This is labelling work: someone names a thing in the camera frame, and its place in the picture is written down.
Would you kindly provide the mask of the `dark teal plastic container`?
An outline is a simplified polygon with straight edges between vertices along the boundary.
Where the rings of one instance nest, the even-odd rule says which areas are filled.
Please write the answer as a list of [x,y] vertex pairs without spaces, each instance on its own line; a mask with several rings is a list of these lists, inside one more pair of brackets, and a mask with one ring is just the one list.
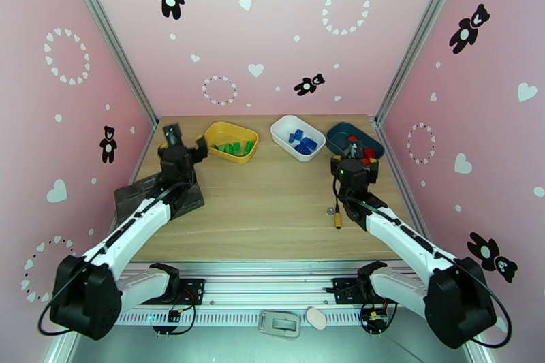
[[326,147],[334,155],[342,155],[342,148],[347,143],[346,139],[352,135],[357,136],[364,147],[372,148],[377,159],[381,159],[384,156],[385,149],[381,143],[357,126],[345,121],[337,123],[327,131]]

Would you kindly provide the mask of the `yellow plastic container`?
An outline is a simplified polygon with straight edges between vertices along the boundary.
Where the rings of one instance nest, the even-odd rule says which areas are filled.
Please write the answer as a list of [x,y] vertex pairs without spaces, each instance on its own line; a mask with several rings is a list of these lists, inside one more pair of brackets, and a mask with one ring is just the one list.
[[[248,163],[253,157],[258,147],[259,135],[252,129],[241,127],[226,121],[216,121],[212,123],[205,131],[204,137],[208,143],[209,155],[214,155],[233,163]],[[243,149],[247,141],[254,141],[255,145],[249,154],[244,155]],[[221,152],[213,148],[213,145],[226,145],[240,142],[242,155],[235,156],[226,152]]]

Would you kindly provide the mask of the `grey plastic organizer tray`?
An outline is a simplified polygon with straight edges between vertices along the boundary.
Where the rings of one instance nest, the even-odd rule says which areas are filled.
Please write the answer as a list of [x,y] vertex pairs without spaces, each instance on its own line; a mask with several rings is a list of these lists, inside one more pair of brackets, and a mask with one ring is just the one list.
[[[129,186],[116,189],[114,192],[116,204],[115,227],[120,226],[139,207],[143,199],[152,190],[159,173],[144,177]],[[187,192],[185,201],[172,211],[170,220],[173,221],[187,213],[205,205],[204,197],[199,184],[195,183]]]

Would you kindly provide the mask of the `white plastic container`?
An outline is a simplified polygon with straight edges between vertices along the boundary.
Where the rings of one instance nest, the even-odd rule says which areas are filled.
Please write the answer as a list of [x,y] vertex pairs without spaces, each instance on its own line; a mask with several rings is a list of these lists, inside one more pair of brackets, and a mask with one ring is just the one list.
[[[303,137],[309,137],[317,142],[317,148],[311,155],[301,155],[294,150],[294,147],[300,144],[300,141],[290,144],[288,142],[288,136],[291,132],[301,129],[304,131]],[[326,138],[322,132],[314,128],[301,118],[294,115],[286,115],[275,121],[270,127],[270,133],[273,141],[285,150],[288,154],[301,162],[308,162],[312,160],[325,146]]]

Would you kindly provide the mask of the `beige oval pad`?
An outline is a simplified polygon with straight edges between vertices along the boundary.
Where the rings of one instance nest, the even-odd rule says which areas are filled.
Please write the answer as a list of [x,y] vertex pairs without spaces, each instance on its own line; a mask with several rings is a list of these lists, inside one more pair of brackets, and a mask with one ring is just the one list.
[[309,307],[305,313],[308,324],[317,330],[324,330],[327,326],[327,318],[323,312],[315,307]]

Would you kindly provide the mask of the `perforated metal strip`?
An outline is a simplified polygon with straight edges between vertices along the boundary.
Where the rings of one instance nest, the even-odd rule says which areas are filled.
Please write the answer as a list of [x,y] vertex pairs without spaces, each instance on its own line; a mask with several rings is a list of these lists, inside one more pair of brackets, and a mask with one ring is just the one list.
[[[358,326],[360,309],[358,307],[320,308],[329,326]],[[261,310],[257,309],[203,309],[172,313],[168,309],[132,309],[123,313],[117,320],[118,326],[172,326],[186,328],[191,322],[195,326],[258,326]]]

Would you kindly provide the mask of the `grey metal buckle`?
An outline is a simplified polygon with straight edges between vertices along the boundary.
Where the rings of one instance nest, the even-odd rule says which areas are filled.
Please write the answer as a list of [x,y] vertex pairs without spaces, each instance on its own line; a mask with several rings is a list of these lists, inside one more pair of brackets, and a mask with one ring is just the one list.
[[300,325],[300,317],[287,311],[261,311],[258,318],[259,333],[289,340],[300,336]]

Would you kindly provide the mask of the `black bear wall sticker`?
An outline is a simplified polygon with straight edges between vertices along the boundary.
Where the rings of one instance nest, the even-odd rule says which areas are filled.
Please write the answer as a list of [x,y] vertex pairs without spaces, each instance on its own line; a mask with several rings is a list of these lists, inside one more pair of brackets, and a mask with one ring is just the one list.
[[113,163],[117,143],[114,139],[115,128],[105,125],[104,137],[101,139],[99,146],[102,150],[102,163]]
[[485,240],[476,232],[471,232],[467,248],[480,261],[484,270],[496,271],[506,283],[513,283],[518,271],[518,264],[500,253],[499,246],[493,238]]
[[316,92],[318,86],[325,83],[324,77],[321,73],[316,74],[314,77],[304,77],[295,87],[294,91],[297,96],[304,96]]

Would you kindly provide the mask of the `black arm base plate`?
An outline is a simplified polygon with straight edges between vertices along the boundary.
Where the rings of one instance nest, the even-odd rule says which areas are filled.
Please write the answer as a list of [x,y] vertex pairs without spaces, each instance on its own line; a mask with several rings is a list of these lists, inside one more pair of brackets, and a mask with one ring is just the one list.
[[334,301],[337,305],[383,304],[386,300],[389,304],[394,304],[394,301],[389,298],[363,294],[357,285],[357,279],[354,277],[333,278],[331,283],[332,287],[325,288],[325,292],[334,295]]
[[201,305],[203,301],[205,279],[179,279],[169,283],[167,291],[160,297],[143,302],[142,305],[191,306]]

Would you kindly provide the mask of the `aluminium frame post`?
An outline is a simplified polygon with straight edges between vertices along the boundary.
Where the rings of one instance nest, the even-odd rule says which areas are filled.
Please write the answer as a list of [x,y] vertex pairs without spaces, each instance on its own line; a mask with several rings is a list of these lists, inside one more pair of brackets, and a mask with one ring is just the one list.
[[394,73],[391,83],[384,95],[384,98],[373,117],[373,124],[376,128],[380,129],[384,124],[386,117],[393,106],[395,99],[406,78],[408,77],[416,59],[418,58],[420,51],[429,36],[437,17],[440,15],[441,9],[446,0],[429,0],[427,3],[423,15],[416,27],[416,30],[410,40],[410,43],[403,55],[401,62]]
[[143,112],[146,114],[148,121],[150,122],[152,129],[155,130],[159,123],[159,118],[154,111],[143,86],[139,81],[132,64],[130,63],[128,56],[123,48],[123,45],[116,34],[114,26],[112,25],[106,9],[102,5],[100,0],[84,0],[86,3],[96,25],[98,26],[103,38],[105,39],[113,57],[115,58],[118,66],[120,67],[132,93],[140,104]]

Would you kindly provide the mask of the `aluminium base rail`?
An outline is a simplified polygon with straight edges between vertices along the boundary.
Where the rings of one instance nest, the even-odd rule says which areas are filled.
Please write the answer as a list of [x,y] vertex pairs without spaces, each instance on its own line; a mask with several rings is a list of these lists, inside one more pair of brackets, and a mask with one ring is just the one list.
[[[200,310],[332,309],[335,296],[326,292],[337,277],[355,277],[367,260],[170,262],[183,278],[205,279]],[[453,265],[434,259],[423,272],[399,259],[386,261],[373,275],[375,292],[389,302],[423,314],[423,298],[435,269]]]

